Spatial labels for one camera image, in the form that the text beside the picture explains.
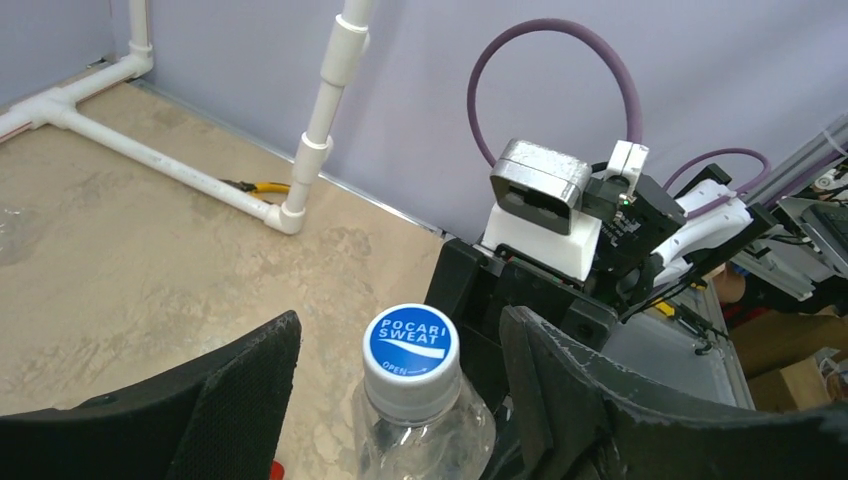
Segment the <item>long clear bottle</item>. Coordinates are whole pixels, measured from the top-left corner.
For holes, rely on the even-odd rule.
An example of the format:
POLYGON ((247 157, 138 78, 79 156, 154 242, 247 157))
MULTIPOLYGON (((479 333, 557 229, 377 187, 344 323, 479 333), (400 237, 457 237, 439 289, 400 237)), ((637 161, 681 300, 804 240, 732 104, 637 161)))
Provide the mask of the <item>long clear bottle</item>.
POLYGON ((481 478, 495 420, 461 369, 453 322, 431 306, 392 306, 370 322, 361 347, 352 396, 358 478, 481 478))

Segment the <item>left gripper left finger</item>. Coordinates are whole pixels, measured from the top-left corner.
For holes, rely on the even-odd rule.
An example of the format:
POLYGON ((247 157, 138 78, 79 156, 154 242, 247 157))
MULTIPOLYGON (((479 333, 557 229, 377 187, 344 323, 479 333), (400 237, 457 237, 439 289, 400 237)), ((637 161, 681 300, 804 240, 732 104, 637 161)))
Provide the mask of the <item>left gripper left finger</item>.
POLYGON ((69 409, 4 415, 4 479, 269 479, 301 323, 244 336, 69 409))

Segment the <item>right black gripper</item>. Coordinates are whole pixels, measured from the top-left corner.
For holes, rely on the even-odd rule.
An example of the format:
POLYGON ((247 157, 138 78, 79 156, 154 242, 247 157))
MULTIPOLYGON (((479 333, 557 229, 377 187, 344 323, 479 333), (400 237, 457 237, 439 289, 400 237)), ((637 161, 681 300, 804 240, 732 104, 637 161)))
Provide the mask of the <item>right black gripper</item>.
POLYGON ((499 339, 503 308, 527 307, 595 351, 618 323, 612 307, 552 268, 511 247, 488 255, 458 238, 443 244, 424 303, 455 324, 462 369, 492 412, 509 394, 499 339))

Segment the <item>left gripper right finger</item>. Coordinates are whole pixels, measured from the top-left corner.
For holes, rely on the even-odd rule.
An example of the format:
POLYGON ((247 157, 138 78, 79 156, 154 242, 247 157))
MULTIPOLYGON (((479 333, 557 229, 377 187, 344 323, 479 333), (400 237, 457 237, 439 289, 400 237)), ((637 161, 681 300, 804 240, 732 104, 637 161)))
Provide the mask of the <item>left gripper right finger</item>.
POLYGON ((702 400, 585 347, 526 307, 500 339, 529 479, 843 479, 847 408, 702 400))

